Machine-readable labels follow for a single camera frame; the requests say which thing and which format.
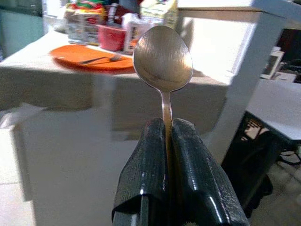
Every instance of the floor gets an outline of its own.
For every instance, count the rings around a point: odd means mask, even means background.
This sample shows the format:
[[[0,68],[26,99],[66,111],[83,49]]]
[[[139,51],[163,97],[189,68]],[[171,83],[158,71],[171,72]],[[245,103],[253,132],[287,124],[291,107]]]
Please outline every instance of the floor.
[[[253,212],[251,226],[301,226],[301,166],[276,163],[268,175],[273,193]]]

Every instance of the red container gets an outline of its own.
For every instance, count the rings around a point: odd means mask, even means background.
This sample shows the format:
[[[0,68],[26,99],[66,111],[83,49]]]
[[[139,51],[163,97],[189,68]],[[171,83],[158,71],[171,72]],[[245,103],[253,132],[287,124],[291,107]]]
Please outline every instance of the red container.
[[[122,28],[97,25],[100,48],[118,51],[123,49],[126,31]]]

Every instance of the spoon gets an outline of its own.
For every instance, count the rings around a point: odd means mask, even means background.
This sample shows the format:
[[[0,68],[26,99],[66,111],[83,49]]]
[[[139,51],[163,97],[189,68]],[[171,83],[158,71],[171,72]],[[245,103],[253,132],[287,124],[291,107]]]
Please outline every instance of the spoon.
[[[133,56],[135,71],[162,97],[169,178],[172,178],[170,93],[184,87],[192,77],[192,59],[181,37],[171,28],[155,26],[138,41]]]

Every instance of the countertop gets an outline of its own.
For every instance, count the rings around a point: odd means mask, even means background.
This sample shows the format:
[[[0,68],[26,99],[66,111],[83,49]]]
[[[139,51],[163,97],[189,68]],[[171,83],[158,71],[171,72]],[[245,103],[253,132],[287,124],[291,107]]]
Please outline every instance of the countertop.
[[[83,110],[95,105],[97,90],[107,90],[112,97],[114,130],[139,134],[147,120],[161,116],[159,93],[145,85],[133,69],[89,72],[57,64],[49,52],[67,44],[66,34],[50,32],[1,62],[0,110],[22,102],[54,111]],[[190,83],[171,95],[174,116],[195,123],[201,133],[209,132],[222,110],[227,89],[226,84],[194,72]]]

